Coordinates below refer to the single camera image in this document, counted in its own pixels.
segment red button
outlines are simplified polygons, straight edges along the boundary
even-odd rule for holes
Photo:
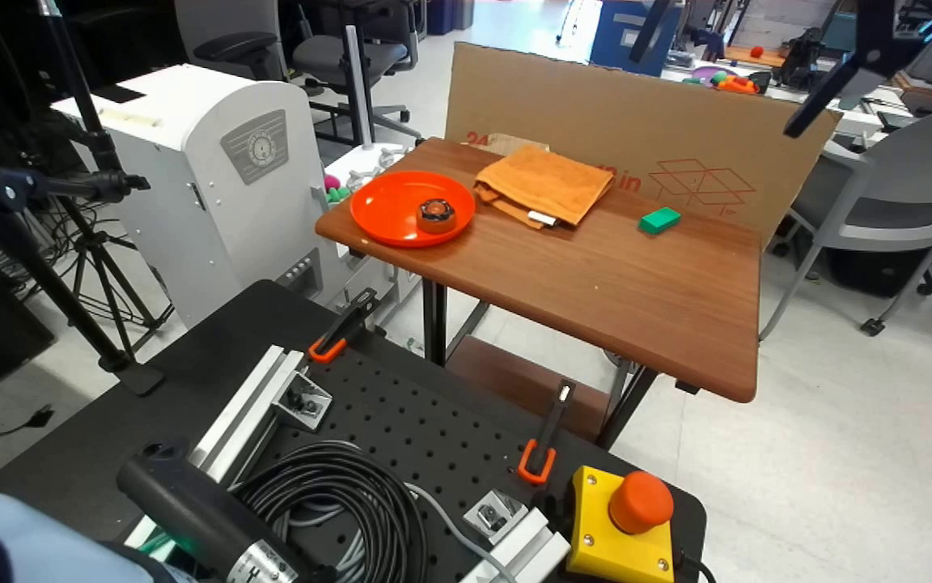
[[[651,472],[629,472],[618,494],[607,499],[607,518],[623,534],[651,532],[672,518],[671,491]]]

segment box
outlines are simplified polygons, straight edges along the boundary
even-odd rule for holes
[[[455,45],[447,139],[512,133],[613,171],[618,187],[770,243],[839,114],[784,135],[794,103],[523,52]]]

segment cardboard piece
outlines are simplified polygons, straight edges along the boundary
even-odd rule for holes
[[[521,139],[521,135],[512,135],[512,133],[489,133],[484,146],[479,146],[490,156],[512,156],[519,150],[541,150],[541,154],[554,154],[547,143],[530,143],[530,139]]]
[[[519,150],[482,169],[474,183],[526,210],[577,228],[603,198],[612,171],[542,150]]]
[[[506,200],[506,198],[500,198],[499,191],[490,191],[489,184],[474,183],[474,184],[473,184],[473,195],[474,195],[479,200],[490,204],[499,213],[506,213],[506,217],[512,217],[512,221],[519,221],[519,223],[523,223],[523,228],[530,228],[530,229],[542,229],[542,223],[536,223],[526,207],[521,207],[521,204],[513,204],[513,200]]]
[[[768,96],[459,41],[447,139],[536,139],[612,169],[613,187],[734,223],[768,245],[839,125],[839,114],[823,114],[789,139],[784,127],[794,112]]]

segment floor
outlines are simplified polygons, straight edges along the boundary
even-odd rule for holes
[[[427,135],[444,129],[449,57],[455,39],[582,59],[591,5],[580,0],[577,30],[556,45],[566,5],[474,5],[474,27],[421,41],[421,64],[383,80],[376,103],[401,101]],[[166,304],[140,255],[118,252],[153,304]],[[764,261],[764,312],[794,265]],[[417,346],[421,298],[387,323],[387,336]],[[0,427],[53,403],[58,421],[111,390],[74,330],[48,307],[53,350],[0,383]],[[689,491],[708,510],[706,563],[723,583],[922,583],[932,580],[932,298],[917,298],[877,336],[853,323],[877,298],[808,282],[775,333],[760,346],[760,396],[752,406],[681,396],[663,380],[633,415],[613,454]],[[143,358],[181,336],[169,323]],[[489,316],[482,342],[530,358],[589,385],[607,385],[607,359],[568,336],[512,316]],[[0,440],[0,468],[43,431]]]

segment white machine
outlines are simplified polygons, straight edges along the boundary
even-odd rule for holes
[[[391,265],[314,234],[322,169],[300,88],[174,64],[95,103],[122,169],[153,184],[115,213],[186,327],[257,280],[290,280],[322,307],[394,289]],[[56,112],[76,119],[74,101]]]

